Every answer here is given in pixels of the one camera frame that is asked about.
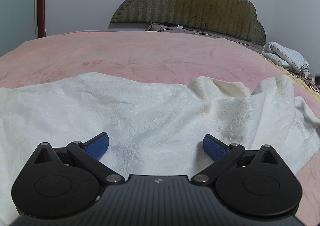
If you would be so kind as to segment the beige pillow at headboard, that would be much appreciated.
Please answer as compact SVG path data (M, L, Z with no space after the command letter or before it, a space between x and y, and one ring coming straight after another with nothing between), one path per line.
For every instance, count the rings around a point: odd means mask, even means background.
M176 25L172 25L170 23L162 24L162 23L151 22L145 31L178 32L178 31L181 31L181 29L179 29Z

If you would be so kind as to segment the brown wooden door frame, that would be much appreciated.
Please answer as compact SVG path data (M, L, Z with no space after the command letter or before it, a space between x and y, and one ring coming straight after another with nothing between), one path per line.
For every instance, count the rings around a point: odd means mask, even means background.
M45 1L37 0L36 3L37 35L39 38L46 37Z

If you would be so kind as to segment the olive upholstered headboard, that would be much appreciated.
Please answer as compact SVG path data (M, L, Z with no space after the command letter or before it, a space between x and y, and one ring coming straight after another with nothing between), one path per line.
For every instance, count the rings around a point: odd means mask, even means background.
M125 0L111 22L170 23L266 43L265 29L249 0Z

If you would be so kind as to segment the white sliding wardrobe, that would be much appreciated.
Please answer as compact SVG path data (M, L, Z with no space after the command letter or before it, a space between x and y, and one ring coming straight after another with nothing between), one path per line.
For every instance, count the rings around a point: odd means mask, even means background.
M37 0L1 0L1 55L37 38Z

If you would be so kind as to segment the yellow patterned bedspread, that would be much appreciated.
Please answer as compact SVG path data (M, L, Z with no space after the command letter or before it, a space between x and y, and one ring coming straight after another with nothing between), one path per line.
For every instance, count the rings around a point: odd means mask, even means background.
M295 70L291 68L291 65L281 59L277 54L273 54L270 52L262 51L261 54L268 61L273 62L274 65L277 65L279 69L286 70L285 74L289 74L296 82L306 88L309 92L311 92L317 99L319 99L319 88L315 85L313 79L305 78L304 75L298 74Z

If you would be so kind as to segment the pink floral bed blanket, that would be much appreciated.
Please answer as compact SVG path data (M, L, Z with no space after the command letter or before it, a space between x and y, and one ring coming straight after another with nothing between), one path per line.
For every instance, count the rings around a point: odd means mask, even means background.
M1 57L1 86L19 88L88 72L144 83L206 76L253 89L286 75L257 52L223 38L143 31L79 31L24 42Z

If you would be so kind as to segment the folded white printed quilt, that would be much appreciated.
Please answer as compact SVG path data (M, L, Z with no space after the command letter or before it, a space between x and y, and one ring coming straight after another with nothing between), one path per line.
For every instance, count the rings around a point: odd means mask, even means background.
M309 63L298 51L284 47L276 42L268 42L263 46L261 53L274 64L309 80L313 79Z

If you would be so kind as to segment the white textured pants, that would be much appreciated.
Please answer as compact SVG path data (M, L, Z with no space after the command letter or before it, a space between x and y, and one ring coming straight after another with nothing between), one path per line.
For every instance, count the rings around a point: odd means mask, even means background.
M206 134L252 150L272 145L292 172L319 149L319 116L286 75L252 90L210 77L185 86L100 73L2 88L1 225L18 216L11 187L39 143L64 147L102 132L110 147L101 161L124 177L194 175L211 164Z

